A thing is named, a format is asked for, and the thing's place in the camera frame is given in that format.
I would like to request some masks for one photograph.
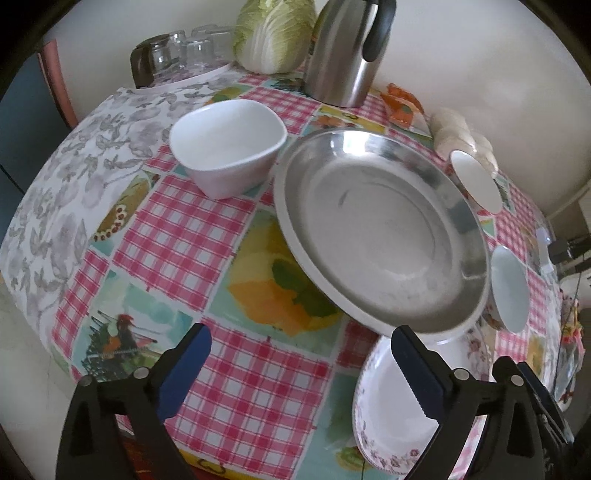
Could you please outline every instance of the blue cabinet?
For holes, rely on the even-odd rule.
[[[0,100],[0,165],[12,177],[0,171],[0,238],[22,192],[69,132],[33,54]]]

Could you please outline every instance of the stainless steel plate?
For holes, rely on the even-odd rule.
[[[479,222],[437,167],[363,130],[313,133],[275,176],[281,230],[302,269],[340,308],[391,336],[460,336],[480,316],[489,259]]]

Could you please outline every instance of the white plate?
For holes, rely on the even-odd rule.
[[[491,174],[477,159],[461,150],[454,150],[450,159],[457,178],[474,201],[491,213],[500,213],[503,200]]]
[[[430,347],[450,368],[465,368],[479,380],[489,379],[490,359],[482,334],[473,328],[462,337]],[[353,399],[353,434],[374,467],[406,475],[437,430],[414,397],[390,350],[380,337],[367,357]]]

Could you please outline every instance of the electric kettle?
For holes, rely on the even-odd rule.
[[[135,87],[148,87],[154,81],[154,73],[158,73],[172,65],[170,36],[157,35],[138,44],[129,61]]]
[[[304,93],[330,105],[361,106],[384,56],[396,0],[329,0],[312,33]]]

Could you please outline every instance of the cabbage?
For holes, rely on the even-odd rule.
[[[254,73],[284,73],[299,67],[308,51],[314,0],[247,0],[234,33],[234,55]]]

